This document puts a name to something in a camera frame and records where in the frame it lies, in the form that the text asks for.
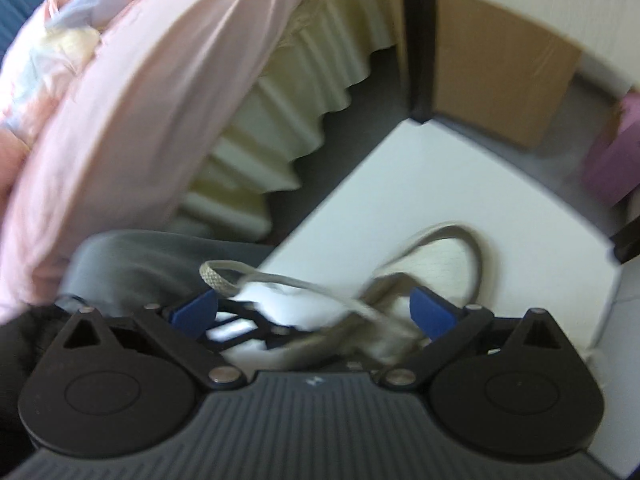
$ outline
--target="brown cardboard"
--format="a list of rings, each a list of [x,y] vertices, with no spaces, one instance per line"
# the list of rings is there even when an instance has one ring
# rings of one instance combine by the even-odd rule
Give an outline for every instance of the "brown cardboard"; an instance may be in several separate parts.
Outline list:
[[[580,50],[482,0],[437,0],[436,12],[434,111],[537,145]]]

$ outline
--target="ribbed gray surface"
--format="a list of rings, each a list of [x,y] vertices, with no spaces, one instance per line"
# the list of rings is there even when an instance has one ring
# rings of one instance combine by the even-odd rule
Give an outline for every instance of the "ribbed gray surface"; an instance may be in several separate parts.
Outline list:
[[[367,374],[264,372],[216,393],[183,431],[126,458],[41,450],[11,480],[613,480],[587,455],[502,463],[459,446],[410,394]]]

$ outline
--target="pink blanket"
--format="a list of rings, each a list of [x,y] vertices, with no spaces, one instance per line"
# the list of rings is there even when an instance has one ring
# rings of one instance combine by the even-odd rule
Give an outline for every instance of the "pink blanket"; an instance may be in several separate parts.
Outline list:
[[[12,193],[0,322],[50,303],[92,234],[160,229],[300,0],[135,0],[102,37]]]
[[[100,30],[132,1],[45,0],[18,33],[0,72],[0,221],[22,162],[92,60]]]

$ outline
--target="pink bedsheet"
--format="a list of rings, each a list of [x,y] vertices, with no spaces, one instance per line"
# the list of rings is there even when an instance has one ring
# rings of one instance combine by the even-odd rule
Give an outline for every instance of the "pink bedsheet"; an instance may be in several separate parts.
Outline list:
[[[300,0],[135,0],[102,37],[12,193],[0,322],[50,303],[92,234],[160,229]]]

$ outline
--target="cardboard box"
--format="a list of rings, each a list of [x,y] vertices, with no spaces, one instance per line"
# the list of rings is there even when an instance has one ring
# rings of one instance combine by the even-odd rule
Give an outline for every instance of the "cardboard box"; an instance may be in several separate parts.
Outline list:
[[[542,140],[581,51],[484,0],[389,0],[411,117],[472,124],[524,148]]]
[[[581,51],[481,0],[437,0],[433,110],[526,148],[542,137]]]

